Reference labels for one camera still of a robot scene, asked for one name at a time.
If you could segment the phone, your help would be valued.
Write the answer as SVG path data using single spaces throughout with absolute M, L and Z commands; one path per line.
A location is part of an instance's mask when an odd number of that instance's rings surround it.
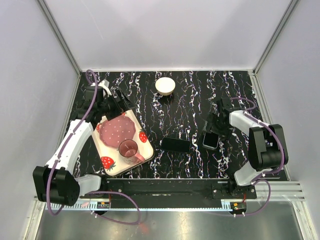
M 206 149 L 215 150 L 215 149 L 217 149 L 217 147 L 219 145 L 219 141 L 220 141 L 220 138 L 216 133 L 206 132 L 203 135 L 202 145 Z

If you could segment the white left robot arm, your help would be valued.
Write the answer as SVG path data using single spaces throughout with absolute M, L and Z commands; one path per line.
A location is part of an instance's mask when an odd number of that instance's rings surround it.
M 100 176 L 87 174 L 75 178 L 73 170 L 83 146 L 102 118 L 112 120 L 135 107 L 121 89 L 117 88 L 115 93 L 108 93 L 104 86 L 86 88 L 83 102 L 74 112 L 60 146 L 45 166 L 36 166 L 33 170 L 39 201 L 73 206 L 80 196 L 92 193 L 103 198 L 108 193 L 108 186 Z

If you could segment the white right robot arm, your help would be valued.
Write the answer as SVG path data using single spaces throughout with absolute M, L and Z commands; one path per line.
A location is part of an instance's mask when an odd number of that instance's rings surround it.
M 204 148 L 216 150 L 234 129 L 248 137 L 248 161 L 226 183 L 211 186 L 214 199 L 256 197 L 254 184 L 268 174 L 278 173 L 289 161 L 283 127 L 251 116 L 247 109 L 232 106 L 230 98 L 217 100 L 217 113 L 209 113 L 203 128 Z

